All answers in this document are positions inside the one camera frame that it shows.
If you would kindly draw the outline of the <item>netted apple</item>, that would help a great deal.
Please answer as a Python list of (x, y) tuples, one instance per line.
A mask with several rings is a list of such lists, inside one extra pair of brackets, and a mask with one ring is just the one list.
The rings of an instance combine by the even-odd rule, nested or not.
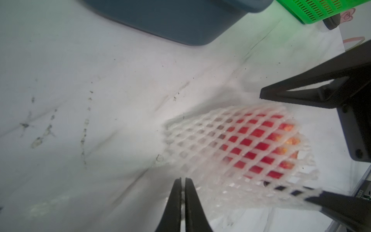
[(284, 112), (237, 112), (214, 132), (216, 145), (226, 152), (223, 162), (253, 179), (263, 175), (281, 180), (296, 166), (302, 139), (295, 122)]

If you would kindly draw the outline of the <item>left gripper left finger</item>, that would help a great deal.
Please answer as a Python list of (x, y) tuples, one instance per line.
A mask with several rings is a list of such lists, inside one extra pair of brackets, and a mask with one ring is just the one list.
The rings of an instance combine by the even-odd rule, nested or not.
[(182, 182), (174, 181), (164, 213), (155, 232), (180, 232), (182, 209)]

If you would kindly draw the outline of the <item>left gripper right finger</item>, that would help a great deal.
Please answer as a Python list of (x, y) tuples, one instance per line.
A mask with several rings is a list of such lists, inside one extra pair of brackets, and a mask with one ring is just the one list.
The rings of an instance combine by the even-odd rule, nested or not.
[(213, 232), (192, 179), (185, 179), (185, 231)]

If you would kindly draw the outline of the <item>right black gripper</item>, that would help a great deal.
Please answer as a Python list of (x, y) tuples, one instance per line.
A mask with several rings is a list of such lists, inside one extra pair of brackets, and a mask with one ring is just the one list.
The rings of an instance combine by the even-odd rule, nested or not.
[[(337, 108), (350, 157), (371, 161), (371, 43), (350, 49), (304, 73), (261, 89), (275, 102)], [(323, 191), (305, 201), (353, 232), (371, 230), (371, 201)]]

